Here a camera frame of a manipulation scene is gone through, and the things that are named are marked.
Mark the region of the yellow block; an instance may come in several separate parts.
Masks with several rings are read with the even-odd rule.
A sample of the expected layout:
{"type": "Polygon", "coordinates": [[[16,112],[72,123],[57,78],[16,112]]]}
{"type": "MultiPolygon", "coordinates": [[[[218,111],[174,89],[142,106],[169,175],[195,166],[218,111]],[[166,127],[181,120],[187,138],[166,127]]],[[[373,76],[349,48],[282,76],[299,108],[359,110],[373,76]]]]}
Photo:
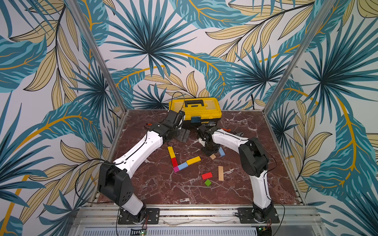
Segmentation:
{"type": "Polygon", "coordinates": [[[191,159],[187,160],[186,163],[188,165],[193,165],[193,164],[196,164],[196,163],[198,163],[200,161],[201,161],[200,156],[197,156],[197,157],[194,157],[194,158],[191,158],[191,159]]]}
{"type": "Polygon", "coordinates": [[[173,147],[168,147],[168,152],[169,152],[169,155],[170,155],[171,159],[176,158],[176,155],[175,155],[175,152],[173,150],[173,147]]]}

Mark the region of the light blue block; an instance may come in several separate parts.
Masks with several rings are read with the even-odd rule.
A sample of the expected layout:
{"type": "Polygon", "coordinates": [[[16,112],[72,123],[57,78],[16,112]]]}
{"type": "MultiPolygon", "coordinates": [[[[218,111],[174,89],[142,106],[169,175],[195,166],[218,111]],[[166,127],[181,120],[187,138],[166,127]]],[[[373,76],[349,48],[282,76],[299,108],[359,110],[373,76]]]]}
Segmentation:
{"type": "Polygon", "coordinates": [[[181,171],[181,170],[187,168],[188,166],[189,166],[188,163],[184,162],[184,163],[178,165],[178,169],[181,171]]]}
{"type": "Polygon", "coordinates": [[[222,149],[222,147],[219,148],[219,155],[220,155],[221,157],[224,157],[224,156],[225,156],[225,152],[224,152],[224,150],[222,149]]]}

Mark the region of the red block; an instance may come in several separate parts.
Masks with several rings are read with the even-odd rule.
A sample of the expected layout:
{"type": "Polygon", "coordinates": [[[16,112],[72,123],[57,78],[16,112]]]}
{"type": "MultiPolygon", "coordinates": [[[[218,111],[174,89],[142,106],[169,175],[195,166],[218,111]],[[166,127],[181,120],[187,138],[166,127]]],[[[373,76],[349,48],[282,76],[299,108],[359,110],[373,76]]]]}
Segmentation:
{"type": "Polygon", "coordinates": [[[212,172],[208,172],[208,173],[202,174],[201,177],[202,177],[203,180],[207,180],[207,179],[212,178],[213,174],[212,174],[212,172]]]}
{"type": "Polygon", "coordinates": [[[177,166],[178,166],[178,162],[177,162],[176,157],[171,158],[171,163],[172,163],[172,166],[173,166],[173,167],[177,167],[177,166]]]}

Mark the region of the magenta small cube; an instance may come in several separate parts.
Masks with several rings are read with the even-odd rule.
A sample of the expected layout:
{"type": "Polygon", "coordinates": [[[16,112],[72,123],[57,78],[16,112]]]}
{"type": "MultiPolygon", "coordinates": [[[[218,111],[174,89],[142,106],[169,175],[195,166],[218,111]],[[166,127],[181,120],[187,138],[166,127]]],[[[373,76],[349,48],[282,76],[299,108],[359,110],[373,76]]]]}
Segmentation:
{"type": "Polygon", "coordinates": [[[175,173],[180,171],[178,166],[174,167],[173,170],[174,170],[175,173]]]}

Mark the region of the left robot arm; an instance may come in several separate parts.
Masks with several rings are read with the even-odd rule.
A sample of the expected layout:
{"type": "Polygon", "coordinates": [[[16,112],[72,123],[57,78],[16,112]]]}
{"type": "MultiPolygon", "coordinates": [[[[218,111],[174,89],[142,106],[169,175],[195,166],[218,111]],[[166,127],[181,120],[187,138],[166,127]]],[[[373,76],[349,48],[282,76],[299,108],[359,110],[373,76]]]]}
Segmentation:
{"type": "Polygon", "coordinates": [[[144,217],[145,204],[134,194],[132,177],[141,164],[163,144],[174,139],[184,121],[184,111],[168,111],[164,120],[149,128],[141,140],[113,162],[99,169],[98,191],[134,217],[144,217]]]}

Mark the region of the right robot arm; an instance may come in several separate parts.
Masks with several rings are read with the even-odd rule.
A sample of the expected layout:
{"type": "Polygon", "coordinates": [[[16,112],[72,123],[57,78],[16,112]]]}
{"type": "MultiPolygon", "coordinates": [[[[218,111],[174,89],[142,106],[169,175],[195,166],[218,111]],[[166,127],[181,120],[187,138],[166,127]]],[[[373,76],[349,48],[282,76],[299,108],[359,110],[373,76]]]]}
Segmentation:
{"type": "Polygon", "coordinates": [[[204,142],[202,151],[207,156],[221,146],[239,154],[242,169],[251,179],[254,220],[261,223],[268,221],[269,214],[274,213],[267,181],[269,157],[259,140],[237,136],[216,126],[208,128],[202,125],[196,129],[196,134],[204,142]]]}

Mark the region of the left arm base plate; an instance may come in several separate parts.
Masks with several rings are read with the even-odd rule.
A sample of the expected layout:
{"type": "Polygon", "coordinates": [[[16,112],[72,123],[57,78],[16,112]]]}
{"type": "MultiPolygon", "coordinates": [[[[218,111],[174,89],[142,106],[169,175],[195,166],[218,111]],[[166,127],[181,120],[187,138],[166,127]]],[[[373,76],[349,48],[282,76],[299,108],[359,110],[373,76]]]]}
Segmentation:
{"type": "Polygon", "coordinates": [[[159,208],[143,208],[138,215],[133,215],[121,208],[117,223],[120,225],[134,225],[147,223],[147,225],[157,225],[159,222],[159,208]]]}

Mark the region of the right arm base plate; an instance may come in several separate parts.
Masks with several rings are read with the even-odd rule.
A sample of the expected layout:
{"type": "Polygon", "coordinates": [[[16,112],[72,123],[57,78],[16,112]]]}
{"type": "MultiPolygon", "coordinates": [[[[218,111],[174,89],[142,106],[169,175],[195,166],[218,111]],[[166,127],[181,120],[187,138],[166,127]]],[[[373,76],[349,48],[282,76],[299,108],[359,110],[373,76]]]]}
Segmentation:
{"type": "Polygon", "coordinates": [[[240,207],[235,215],[239,218],[241,224],[270,224],[280,223],[279,215],[275,208],[260,210],[253,207],[240,207]]]}

